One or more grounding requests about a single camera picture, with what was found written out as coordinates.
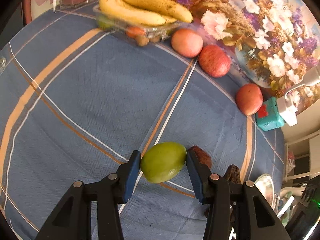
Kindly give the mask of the floral painting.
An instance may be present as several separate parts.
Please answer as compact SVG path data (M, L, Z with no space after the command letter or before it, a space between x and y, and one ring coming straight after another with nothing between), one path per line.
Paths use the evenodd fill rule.
M187 7L208 42L275 97L319 66L319 23L303 0L173 0Z

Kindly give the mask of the round dark brown fruit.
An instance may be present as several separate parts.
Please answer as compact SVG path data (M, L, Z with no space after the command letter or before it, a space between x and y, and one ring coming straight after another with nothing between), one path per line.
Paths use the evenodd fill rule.
M208 155L207 152L205 152L204 150L202 150L201 148L199 148L199 146L191 146L188 151L193 151L199 162L203 165L206 165L209 169L211 169L212 167L212 160L211 157Z

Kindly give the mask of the green mango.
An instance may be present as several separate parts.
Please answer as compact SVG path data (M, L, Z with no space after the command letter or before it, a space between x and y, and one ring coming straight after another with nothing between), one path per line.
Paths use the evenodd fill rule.
M172 141L161 142L144 154L140 169L150 183L162 183L180 172L186 155L187 150L183 145Z

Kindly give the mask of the yellow banana bunch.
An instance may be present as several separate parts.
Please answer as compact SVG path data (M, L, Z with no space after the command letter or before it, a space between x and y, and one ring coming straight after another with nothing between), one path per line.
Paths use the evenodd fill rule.
M119 20L152 27L193 21L189 9L172 0L99 0L99 8Z

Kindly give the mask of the silver metal plate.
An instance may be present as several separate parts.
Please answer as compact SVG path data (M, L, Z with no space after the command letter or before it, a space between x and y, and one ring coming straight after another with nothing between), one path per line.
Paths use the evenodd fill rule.
M254 184L260 193L265 197L268 204L273 206L275 191L272 177L267 173L262 174L256 179Z

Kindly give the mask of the white power adapter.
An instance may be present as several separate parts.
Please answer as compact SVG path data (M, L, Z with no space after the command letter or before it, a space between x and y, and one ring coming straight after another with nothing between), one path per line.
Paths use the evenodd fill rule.
M296 112L297 108L292 100L287 96L282 96L276 100L279 115L291 127L297 124Z

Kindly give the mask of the red apple right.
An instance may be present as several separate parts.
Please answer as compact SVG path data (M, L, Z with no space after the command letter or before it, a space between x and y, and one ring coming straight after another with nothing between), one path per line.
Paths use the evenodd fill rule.
M263 104L263 95L261 89L255 83L243 85L235 96L237 107L246 115L257 113Z

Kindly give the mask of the blue plaid tablecloth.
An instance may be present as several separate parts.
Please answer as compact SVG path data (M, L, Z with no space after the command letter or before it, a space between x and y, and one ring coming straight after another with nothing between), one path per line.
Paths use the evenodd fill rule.
M92 5L45 12L2 53L1 207L23 239L74 181L99 181L159 142L199 146L212 172L234 164L243 180L267 173L281 188L283 133L239 111L241 79L212 79L168 43L138 47L100 31Z

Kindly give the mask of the wrinkled dark date upper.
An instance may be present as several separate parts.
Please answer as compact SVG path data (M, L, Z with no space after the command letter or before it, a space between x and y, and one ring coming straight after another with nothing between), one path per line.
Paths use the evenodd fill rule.
M223 178L230 183L241 184L240 169L234 164L229 165Z

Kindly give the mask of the teal plastic box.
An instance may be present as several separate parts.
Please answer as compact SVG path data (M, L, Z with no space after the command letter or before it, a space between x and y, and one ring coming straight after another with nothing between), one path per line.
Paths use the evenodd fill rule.
M255 120L257 126L265 132L284 126L285 121L279 114L275 97L263 102L257 113L255 113Z

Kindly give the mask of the white shelf unit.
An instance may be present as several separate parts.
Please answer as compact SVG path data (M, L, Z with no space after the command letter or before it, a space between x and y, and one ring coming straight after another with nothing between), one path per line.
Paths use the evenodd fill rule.
M292 165L289 161L291 157L294 158L294 161L307 158L309 162L308 170L299 174L293 174L294 168L289 171L289 167ZM283 183L304 177L313 178L317 175L319 175L319 131L308 134L300 139L286 142Z

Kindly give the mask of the red apple middle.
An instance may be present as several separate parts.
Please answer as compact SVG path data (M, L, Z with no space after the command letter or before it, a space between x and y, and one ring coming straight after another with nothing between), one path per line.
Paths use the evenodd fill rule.
M200 52L199 65L211 77L225 76L231 67L231 60L217 45L206 45Z

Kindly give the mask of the red apple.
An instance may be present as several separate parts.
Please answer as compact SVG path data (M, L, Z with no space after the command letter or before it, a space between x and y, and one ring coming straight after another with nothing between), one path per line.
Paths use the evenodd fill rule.
M231 67L231 60L217 45L206 45L200 52L199 65L211 77L225 76Z
M243 85L235 96L237 107L246 115L257 113L263 104L263 95L261 89L255 83Z

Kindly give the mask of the pale pink apple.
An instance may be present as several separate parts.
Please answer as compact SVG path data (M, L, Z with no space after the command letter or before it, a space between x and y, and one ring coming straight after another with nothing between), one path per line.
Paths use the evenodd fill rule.
M191 29L179 29L172 35L171 46L184 57L195 57L203 48L203 39Z

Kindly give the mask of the clear plastic fruit tray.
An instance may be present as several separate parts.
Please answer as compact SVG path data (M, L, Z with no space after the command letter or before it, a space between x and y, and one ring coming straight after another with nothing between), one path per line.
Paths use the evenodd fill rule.
M131 24L126 21L108 16L102 12L98 5L93 7L95 20L98 28L106 32L119 32L128 38L136 39L137 36L144 36L152 43L167 40L176 29L181 26L180 22L150 27L147 25Z

